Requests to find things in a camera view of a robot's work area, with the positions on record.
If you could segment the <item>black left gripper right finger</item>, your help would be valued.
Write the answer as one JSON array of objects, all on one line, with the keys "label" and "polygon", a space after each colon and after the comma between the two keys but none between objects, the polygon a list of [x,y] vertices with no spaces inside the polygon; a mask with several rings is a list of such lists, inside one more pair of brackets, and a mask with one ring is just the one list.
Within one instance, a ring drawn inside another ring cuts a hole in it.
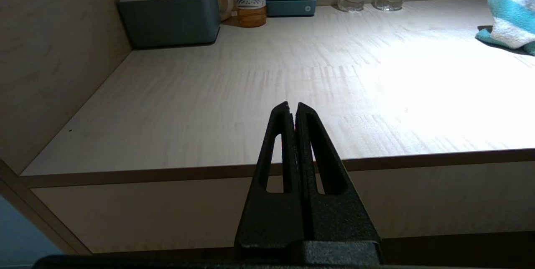
[{"label": "black left gripper right finger", "polygon": [[379,235],[318,113],[299,103],[296,141],[305,233],[316,241],[372,241]]}]

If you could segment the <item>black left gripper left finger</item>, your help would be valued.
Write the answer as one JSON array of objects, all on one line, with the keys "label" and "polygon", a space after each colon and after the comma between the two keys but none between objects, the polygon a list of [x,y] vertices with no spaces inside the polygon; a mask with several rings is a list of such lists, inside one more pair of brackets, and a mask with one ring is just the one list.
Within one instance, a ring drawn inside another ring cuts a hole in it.
[{"label": "black left gripper left finger", "polygon": [[[281,136],[283,192],[266,188],[275,139]],[[246,203],[239,221],[235,246],[239,249],[284,249],[304,239],[293,116],[283,102],[270,113]]]}]

